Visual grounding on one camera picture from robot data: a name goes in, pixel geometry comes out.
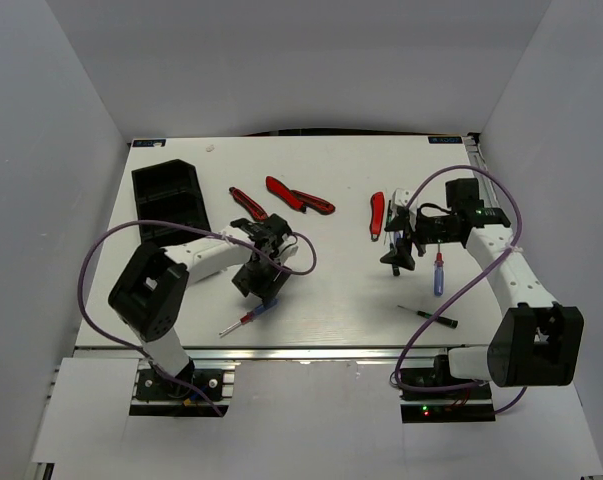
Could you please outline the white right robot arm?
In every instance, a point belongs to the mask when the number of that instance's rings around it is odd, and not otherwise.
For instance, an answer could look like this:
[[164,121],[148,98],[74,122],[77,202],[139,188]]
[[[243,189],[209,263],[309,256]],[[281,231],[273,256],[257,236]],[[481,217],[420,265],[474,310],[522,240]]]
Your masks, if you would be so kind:
[[387,231],[398,236],[382,263],[413,270],[429,245],[460,244],[482,270],[502,320],[487,345],[453,347],[435,360],[434,390],[453,399],[469,382],[499,387],[564,386],[572,382],[584,327],[576,307],[563,306],[542,286],[515,245],[505,212],[488,207],[475,178],[446,183],[446,205],[424,214],[412,194],[397,189]]

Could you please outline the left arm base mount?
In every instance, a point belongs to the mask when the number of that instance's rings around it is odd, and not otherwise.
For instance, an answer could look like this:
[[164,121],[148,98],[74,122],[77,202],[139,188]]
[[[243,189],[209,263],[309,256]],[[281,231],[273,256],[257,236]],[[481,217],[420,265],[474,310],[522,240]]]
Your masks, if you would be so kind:
[[220,418],[225,415],[233,393],[233,369],[197,369],[190,383],[209,401],[190,388],[162,378],[148,364],[141,364],[135,377],[129,414],[172,418]]

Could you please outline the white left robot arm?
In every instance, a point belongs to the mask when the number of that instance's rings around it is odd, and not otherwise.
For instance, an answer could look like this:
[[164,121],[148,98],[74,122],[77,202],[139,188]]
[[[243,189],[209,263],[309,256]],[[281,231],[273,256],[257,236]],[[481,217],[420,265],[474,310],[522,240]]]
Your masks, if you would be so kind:
[[158,387],[169,398],[186,396],[195,378],[174,325],[186,289],[231,266],[240,269],[232,284],[245,297],[260,299],[259,311],[274,305],[290,275],[281,270],[296,254],[292,230],[273,214],[262,222],[238,219],[219,238],[187,244],[139,246],[112,288],[108,304],[134,332],[153,362]]

